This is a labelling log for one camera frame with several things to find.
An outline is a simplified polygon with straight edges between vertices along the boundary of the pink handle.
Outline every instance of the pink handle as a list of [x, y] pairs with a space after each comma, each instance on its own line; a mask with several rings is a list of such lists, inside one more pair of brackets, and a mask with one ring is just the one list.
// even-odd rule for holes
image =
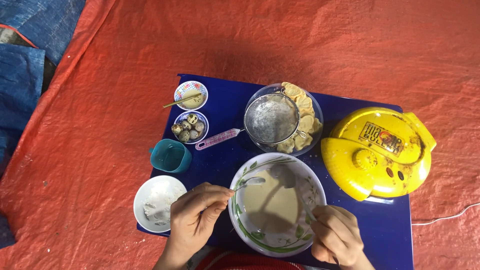
[[236, 137], [239, 133], [240, 133], [240, 129], [237, 129], [237, 128], [232, 128], [230, 130], [227, 130], [225, 132], [222, 132], [220, 134], [217, 134], [215, 136], [212, 136], [208, 139], [205, 139], [201, 142], [198, 142], [196, 145], [195, 145], [195, 149], [197, 150], [203, 150], [207, 147], [210, 147], [212, 145], [216, 145], [216, 144], [219, 144], [221, 142], [224, 142], [228, 139], [231, 139], [231, 138], [234, 138]]

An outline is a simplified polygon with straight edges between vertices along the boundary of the red tarp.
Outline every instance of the red tarp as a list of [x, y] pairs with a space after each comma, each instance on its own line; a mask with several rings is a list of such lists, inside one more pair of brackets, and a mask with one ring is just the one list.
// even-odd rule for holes
[[[0, 182], [5, 269], [147, 269], [135, 228], [177, 73], [398, 104], [437, 140], [413, 220], [480, 201], [480, 2], [87, 0]], [[416, 269], [480, 269], [480, 208], [413, 228]]]

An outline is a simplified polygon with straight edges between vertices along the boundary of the blue cup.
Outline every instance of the blue cup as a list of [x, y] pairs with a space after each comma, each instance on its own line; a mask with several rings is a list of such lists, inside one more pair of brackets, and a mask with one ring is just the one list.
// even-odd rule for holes
[[152, 166], [164, 172], [185, 172], [192, 161], [192, 154], [183, 143], [170, 139], [159, 141], [155, 148], [148, 151], [152, 153], [150, 156]]

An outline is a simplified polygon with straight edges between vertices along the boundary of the quail egg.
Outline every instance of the quail egg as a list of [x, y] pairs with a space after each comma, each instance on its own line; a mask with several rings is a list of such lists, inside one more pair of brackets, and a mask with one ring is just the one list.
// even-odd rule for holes
[[202, 132], [205, 128], [205, 124], [202, 121], [198, 121], [195, 125], [193, 125], [196, 131]]
[[182, 131], [183, 131], [183, 127], [182, 127], [181, 124], [174, 124], [174, 125], [172, 126], [172, 132], [173, 132], [173, 134], [175, 134], [175, 135], [178, 136]]
[[192, 125], [190, 125], [189, 122], [187, 122], [186, 120], [183, 120], [181, 123], [181, 126], [183, 127], [183, 130], [191, 130], [192, 129]]
[[179, 141], [186, 143], [190, 139], [190, 132], [188, 130], [184, 130], [179, 135]]
[[194, 113], [191, 113], [187, 116], [187, 121], [190, 124], [195, 124], [198, 121], [198, 116]]
[[195, 140], [200, 136], [200, 133], [196, 130], [190, 130], [190, 139]]

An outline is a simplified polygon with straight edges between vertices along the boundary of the water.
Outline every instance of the water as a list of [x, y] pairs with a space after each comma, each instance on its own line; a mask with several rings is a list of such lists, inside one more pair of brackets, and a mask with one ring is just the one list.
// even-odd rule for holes
[[184, 154], [185, 149], [183, 147], [169, 146], [163, 156], [160, 157], [160, 162], [163, 164], [162, 167], [166, 171], [175, 170], [180, 166]]

